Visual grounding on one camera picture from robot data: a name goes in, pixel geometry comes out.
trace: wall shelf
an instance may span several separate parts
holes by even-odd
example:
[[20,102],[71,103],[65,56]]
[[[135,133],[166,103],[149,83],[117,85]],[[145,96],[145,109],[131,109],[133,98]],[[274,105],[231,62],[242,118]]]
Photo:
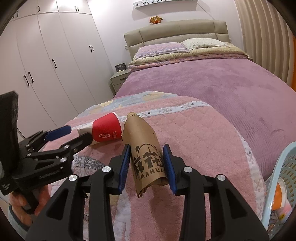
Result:
[[133,3],[134,8],[140,8],[147,5],[152,5],[160,2],[172,2],[172,1],[198,1],[198,0],[142,0]]

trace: orange plush toy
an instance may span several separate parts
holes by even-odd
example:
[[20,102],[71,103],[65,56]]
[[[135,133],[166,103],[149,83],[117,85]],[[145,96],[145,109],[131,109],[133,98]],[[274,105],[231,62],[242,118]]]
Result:
[[162,21],[162,18],[157,15],[155,17],[150,18],[150,23],[153,23],[153,24],[161,23],[161,21]]

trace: wall decoration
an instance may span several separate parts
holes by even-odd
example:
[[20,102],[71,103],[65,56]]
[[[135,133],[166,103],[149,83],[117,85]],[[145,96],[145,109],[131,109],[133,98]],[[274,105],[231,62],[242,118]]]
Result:
[[157,24],[157,23],[161,23],[163,19],[160,17],[160,16],[155,16],[155,17],[151,17],[150,18],[150,23],[153,23],[153,24]]
[[139,8],[155,3],[160,3],[160,2],[170,2],[170,1],[198,1],[198,0],[142,0],[142,1],[137,1],[133,3],[134,8]]

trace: bed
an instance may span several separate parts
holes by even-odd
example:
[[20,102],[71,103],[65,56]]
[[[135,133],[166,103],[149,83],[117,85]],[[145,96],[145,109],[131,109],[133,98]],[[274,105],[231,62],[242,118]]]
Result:
[[[182,20],[157,24],[124,35],[131,58],[142,46],[214,38],[230,42],[226,22]],[[282,150],[296,141],[296,93],[247,56],[205,55],[204,59],[165,63],[131,73],[115,98],[162,91],[205,101],[241,133],[268,178]]]
[[[80,125],[115,111],[121,121],[133,111],[154,128],[161,147],[168,143],[176,156],[203,175],[225,174],[259,218],[268,177],[281,151],[296,140],[296,94],[279,78],[248,59],[231,45],[225,22],[175,21],[125,34],[131,57],[139,47],[182,42],[189,38],[214,38],[229,44],[202,50],[198,58],[156,57],[138,66],[115,98],[95,105],[68,122],[70,135],[47,144],[56,149],[78,136]],[[121,140],[86,147],[75,155],[73,171],[93,174],[123,149]],[[52,193],[63,180],[51,184]],[[207,236],[210,238],[210,207],[207,196]],[[169,186],[153,186],[137,198],[129,169],[123,194],[111,196],[115,240],[178,240],[184,198],[172,195]],[[88,240],[88,200],[83,238]]]

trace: purple bedspread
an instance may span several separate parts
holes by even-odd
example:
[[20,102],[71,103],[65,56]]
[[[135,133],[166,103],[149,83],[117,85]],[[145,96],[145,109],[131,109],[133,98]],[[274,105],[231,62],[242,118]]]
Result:
[[296,141],[296,93],[247,59],[186,61],[136,71],[115,97],[144,91],[191,96],[210,104],[248,142],[265,179],[282,150]]

